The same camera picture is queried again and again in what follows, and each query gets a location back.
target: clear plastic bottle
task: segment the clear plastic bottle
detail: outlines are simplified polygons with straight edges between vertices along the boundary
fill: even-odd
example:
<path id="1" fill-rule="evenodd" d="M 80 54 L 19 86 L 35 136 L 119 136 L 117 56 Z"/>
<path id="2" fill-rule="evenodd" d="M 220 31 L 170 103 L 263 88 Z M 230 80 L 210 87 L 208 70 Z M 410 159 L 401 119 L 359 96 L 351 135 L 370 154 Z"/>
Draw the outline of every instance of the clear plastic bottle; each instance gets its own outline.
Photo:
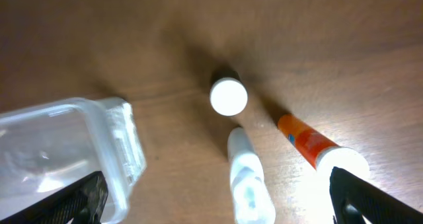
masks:
<path id="1" fill-rule="evenodd" d="M 264 184 L 263 168 L 243 128 L 228 139 L 231 191 L 238 224 L 273 224 L 275 207 Z"/>

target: clear plastic bin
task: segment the clear plastic bin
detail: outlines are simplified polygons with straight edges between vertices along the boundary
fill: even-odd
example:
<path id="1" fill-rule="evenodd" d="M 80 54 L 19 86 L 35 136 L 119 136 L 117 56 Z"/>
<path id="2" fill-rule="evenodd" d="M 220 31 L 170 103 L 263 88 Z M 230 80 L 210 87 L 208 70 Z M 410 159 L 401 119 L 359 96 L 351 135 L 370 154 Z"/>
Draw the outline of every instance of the clear plastic bin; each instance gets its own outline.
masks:
<path id="1" fill-rule="evenodd" d="M 0 220 L 101 170 L 109 189 L 101 222 L 118 223 L 145 168 L 131 105 L 121 98 L 70 98 L 0 115 Z"/>

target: brown wooden surface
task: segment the brown wooden surface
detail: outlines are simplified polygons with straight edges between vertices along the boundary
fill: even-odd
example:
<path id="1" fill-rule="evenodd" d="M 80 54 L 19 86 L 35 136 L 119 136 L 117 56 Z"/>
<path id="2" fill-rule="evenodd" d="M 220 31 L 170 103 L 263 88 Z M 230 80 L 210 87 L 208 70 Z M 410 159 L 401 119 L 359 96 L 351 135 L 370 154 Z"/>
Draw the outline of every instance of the brown wooden surface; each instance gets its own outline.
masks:
<path id="1" fill-rule="evenodd" d="M 256 146 L 276 223 L 330 223 L 274 105 L 364 154 L 372 182 L 423 211 L 423 0 L 0 0 L 0 112 L 118 94 L 148 167 L 124 223 L 233 223 L 226 139 Z M 208 80 L 249 90 L 217 115 Z"/>

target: round white cap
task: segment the round white cap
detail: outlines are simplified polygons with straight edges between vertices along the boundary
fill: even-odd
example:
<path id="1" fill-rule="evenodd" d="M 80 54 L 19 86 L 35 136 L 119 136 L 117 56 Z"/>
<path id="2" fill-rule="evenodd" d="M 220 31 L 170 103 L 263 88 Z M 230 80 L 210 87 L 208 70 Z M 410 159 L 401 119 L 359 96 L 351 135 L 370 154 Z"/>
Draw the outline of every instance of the round white cap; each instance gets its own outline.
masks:
<path id="1" fill-rule="evenodd" d="M 234 116 L 242 112 L 247 101 L 247 90 L 234 78 L 216 81 L 210 91 L 211 106 L 218 114 L 224 116 Z"/>
<path id="2" fill-rule="evenodd" d="M 316 164 L 317 173 L 325 178 L 330 177 L 333 167 L 343 168 L 358 178 L 369 178 L 369 163 L 357 151 L 347 147 L 337 147 L 323 151 Z"/>

